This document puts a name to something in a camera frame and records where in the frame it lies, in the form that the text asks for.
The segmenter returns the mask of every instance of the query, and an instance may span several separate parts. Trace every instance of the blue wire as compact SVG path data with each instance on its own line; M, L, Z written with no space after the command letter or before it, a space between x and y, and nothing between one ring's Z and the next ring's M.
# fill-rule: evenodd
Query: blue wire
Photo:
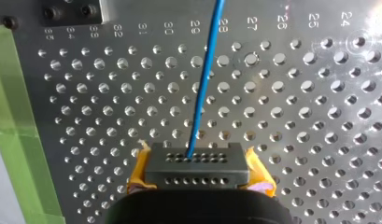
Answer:
M214 51L217 46L219 20L222 16L223 6L225 0L217 0L214 8L213 18L211 20L210 32L208 34L207 52L205 53L205 63L203 65L203 73L200 78L199 92L197 93L196 105L193 115L193 126L191 128L191 138L189 147L186 152L187 158L191 158L193 155L194 147L196 145L196 135L200 128L200 120L202 116L203 103L205 102L205 92L207 91L208 76L211 71L212 64L214 62Z

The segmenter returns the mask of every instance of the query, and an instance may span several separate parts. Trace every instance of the aluminum plate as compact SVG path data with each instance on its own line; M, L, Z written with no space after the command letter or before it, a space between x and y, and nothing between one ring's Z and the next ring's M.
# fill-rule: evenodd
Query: aluminum plate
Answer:
M214 1L61 28L6 4L66 222L103 223L138 139L188 141ZM255 147L294 223L382 223L382 1L230 0L219 30L198 146Z

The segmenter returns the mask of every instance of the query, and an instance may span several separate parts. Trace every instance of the yellow plastic part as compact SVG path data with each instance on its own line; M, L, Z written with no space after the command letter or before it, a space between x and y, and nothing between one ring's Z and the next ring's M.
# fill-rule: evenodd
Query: yellow plastic part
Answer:
M250 147L247 150L246 160L249 168L249 182L244 186L244 189L257 183L269 183L273 186L273 189L267 189L266 195L274 197L277 189L276 182L266 170L266 167L260 161L258 155L254 152L254 147Z
M156 185L149 185L144 182L145 167L148 162L148 156L150 153L150 147L144 142L140 141L143 149L138 153L137 164L133 170L132 176L130 176L129 183L127 184L127 193L131 185L140 185L146 189L156 189Z

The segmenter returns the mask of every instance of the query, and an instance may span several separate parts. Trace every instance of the perforated metal plate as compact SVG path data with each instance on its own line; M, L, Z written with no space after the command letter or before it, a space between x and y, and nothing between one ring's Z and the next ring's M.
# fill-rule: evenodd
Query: perforated metal plate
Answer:
M103 223L138 139L185 146L214 3L50 29L29 2L15 37L66 221ZM198 146L255 147L294 223L382 223L382 1L232 0L219 30Z

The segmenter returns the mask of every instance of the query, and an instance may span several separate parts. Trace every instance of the printed number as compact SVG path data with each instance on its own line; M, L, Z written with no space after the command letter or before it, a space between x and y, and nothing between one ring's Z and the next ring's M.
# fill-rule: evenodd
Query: printed number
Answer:
M248 17L247 18L247 24L248 24L248 29L256 31L258 29L258 24L257 24L258 19L256 17Z
M200 33L200 22L199 21L191 21L191 33L193 35L197 35Z
M121 25L114 25L114 35L115 37L123 37L123 31L121 30Z
M174 34L173 26L174 26L174 24L171 21L165 22L164 23L164 34L165 35L173 35Z
M318 27L319 14L318 13L310 13L309 14L309 28Z
M75 36L74 36L75 28L74 27L67 27L66 31L68 33L68 38L69 39L74 39L75 38Z
M229 23L228 19L219 20L219 32L220 33L226 33L229 31L228 23Z
M341 26L349 26L350 25L350 19L353 17L352 12L342 12L342 23Z
M45 29L45 35L47 40L54 40L53 30L50 28Z
M147 32L147 24L146 23L138 23L138 33L140 35L146 35L148 32Z
M91 38L98 38L98 36L99 36L98 27L97 26L91 26L90 30L91 30Z
M277 16L277 21L278 21L277 29L279 29L279 30L287 29L287 27L288 27L287 21L288 20L289 20L289 17L287 16L287 14L283 15L283 16L278 15Z

